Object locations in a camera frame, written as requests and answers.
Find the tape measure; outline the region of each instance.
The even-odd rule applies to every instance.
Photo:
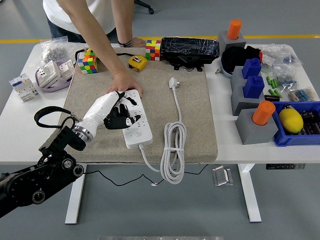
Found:
[[[134,55],[129,59],[129,68],[140,73],[140,71],[147,65],[148,60],[140,55]]]

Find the felt pad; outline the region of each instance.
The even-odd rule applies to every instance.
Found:
[[[145,56],[144,48],[115,48],[115,52]],[[153,143],[144,147],[148,161],[161,162],[164,127],[168,122],[179,120],[174,94],[169,88],[170,78],[175,77],[180,83],[176,95],[187,131],[184,160],[186,163],[213,163],[218,147],[205,68],[202,72],[196,69],[174,70],[172,65],[162,60],[148,61],[141,72],[135,72],[129,68],[128,56],[121,55],[119,58],[144,89],[142,104],[153,135]],[[112,81],[112,74],[101,62],[98,62],[98,73],[82,74],[77,66],[64,108],[83,118]],[[144,163],[139,148],[126,147],[122,129],[108,130],[104,125],[98,127],[96,137],[87,143],[83,151],[69,146],[65,150],[79,163]]]

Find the orange cap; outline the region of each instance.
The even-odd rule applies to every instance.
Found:
[[[252,121],[260,126],[266,125],[275,110],[276,106],[271,101],[262,101],[252,115]]]
[[[238,19],[233,19],[230,22],[227,38],[230,40],[237,40],[240,34],[242,22]]]

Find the human hand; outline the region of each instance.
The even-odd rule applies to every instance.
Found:
[[[133,45],[132,48],[145,48],[146,47],[146,41],[138,38],[138,37],[134,37],[133,38]]]
[[[130,73],[119,72],[114,75],[114,80],[105,93],[108,94],[113,91],[124,92],[128,89],[138,90],[140,98],[143,97],[144,89],[137,83],[137,81],[130,75]]]

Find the jeans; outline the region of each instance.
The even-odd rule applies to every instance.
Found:
[[[50,32],[51,32],[51,37],[53,39],[67,36],[68,37],[68,42],[86,43],[86,41],[84,40],[84,38],[80,34],[65,30],[65,29],[53,24],[48,18],[46,18],[46,19],[48,21],[48,24],[49,24],[49,27],[50,27]],[[110,43],[112,43],[112,44],[117,44],[118,43],[118,36],[117,36],[116,29],[113,29],[106,36],[109,39]]]

